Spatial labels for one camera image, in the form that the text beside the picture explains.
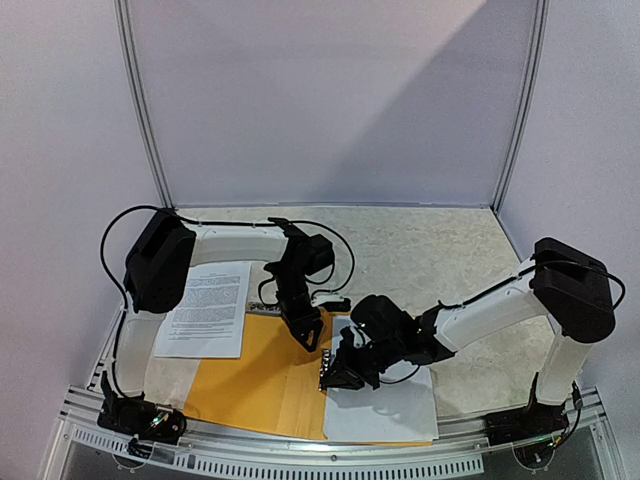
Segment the chrome folder spring clip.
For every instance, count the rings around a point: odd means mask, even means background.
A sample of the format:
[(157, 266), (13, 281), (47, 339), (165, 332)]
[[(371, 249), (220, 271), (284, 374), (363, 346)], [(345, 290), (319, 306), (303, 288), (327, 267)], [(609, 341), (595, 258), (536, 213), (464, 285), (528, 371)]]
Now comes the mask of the chrome folder spring clip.
[(331, 366), (332, 358), (333, 358), (333, 355), (330, 349), (324, 349), (322, 351), (321, 368), (320, 368), (321, 377), (323, 377), (326, 374), (326, 372), (329, 370)]

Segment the orange file folder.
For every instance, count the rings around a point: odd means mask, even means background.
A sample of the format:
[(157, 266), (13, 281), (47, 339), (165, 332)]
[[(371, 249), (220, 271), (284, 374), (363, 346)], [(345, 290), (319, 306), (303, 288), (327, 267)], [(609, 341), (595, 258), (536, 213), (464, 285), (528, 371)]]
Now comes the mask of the orange file folder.
[(310, 353), (280, 318), (247, 315), (241, 356), (201, 361), (185, 415), (259, 433), (328, 440), (326, 391), (319, 389), (322, 351), (336, 350), (339, 330), (349, 320), (331, 314), (323, 319), (319, 347)]

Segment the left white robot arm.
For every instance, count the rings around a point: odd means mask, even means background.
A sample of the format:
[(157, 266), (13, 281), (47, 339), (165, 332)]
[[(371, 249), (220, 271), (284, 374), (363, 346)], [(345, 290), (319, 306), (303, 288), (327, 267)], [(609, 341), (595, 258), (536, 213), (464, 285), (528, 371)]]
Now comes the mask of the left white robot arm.
[(318, 348), (324, 323), (307, 279), (333, 266), (329, 239), (309, 235), (293, 221), (201, 221), (166, 208), (154, 214), (125, 258), (123, 298), (112, 348), (111, 387), (120, 396), (108, 410), (128, 434), (148, 426), (148, 412), (132, 398), (143, 395), (145, 374), (161, 323), (182, 300), (191, 268), (226, 262), (261, 262), (276, 284), (276, 306), (289, 333), (306, 351)]

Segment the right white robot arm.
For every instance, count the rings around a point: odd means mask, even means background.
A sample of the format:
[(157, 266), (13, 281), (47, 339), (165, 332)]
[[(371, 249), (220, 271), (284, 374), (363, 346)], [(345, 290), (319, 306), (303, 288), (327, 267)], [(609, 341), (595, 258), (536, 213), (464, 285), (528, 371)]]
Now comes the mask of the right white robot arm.
[(320, 387), (377, 389), (381, 375), (399, 362), (444, 362), (491, 334), (549, 316), (560, 331), (534, 377), (532, 402), (516, 421), (524, 435), (537, 436), (554, 422), (592, 346), (612, 334), (621, 301), (611, 286), (620, 282), (601, 261), (546, 237), (514, 274), (457, 304), (438, 303), (413, 317), (389, 297), (369, 295), (351, 311)]

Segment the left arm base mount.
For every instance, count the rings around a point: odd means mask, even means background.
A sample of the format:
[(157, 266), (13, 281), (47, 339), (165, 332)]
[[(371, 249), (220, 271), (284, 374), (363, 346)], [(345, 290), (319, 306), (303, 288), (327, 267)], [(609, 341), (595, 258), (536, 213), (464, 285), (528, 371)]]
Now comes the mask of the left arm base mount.
[(106, 372), (100, 387), (104, 400), (97, 419), (103, 429), (134, 437), (137, 440), (176, 445), (186, 431), (187, 420), (173, 407), (137, 397), (119, 396), (112, 388)]

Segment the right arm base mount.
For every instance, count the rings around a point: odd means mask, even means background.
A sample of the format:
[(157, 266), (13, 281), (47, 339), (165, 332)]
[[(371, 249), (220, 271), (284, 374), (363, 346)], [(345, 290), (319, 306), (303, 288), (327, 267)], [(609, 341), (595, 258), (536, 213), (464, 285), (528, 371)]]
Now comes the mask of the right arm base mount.
[(553, 432), (561, 431), (558, 439), (550, 440), (548, 446), (558, 448), (577, 429), (581, 419), (583, 399), (579, 391), (572, 395), (576, 418), (569, 423), (565, 404), (546, 405), (538, 401), (535, 390), (530, 391), (528, 403), (524, 407), (513, 408), (482, 417), (483, 431), (492, 446), (517, 442), (534, 437), (545, 439)]

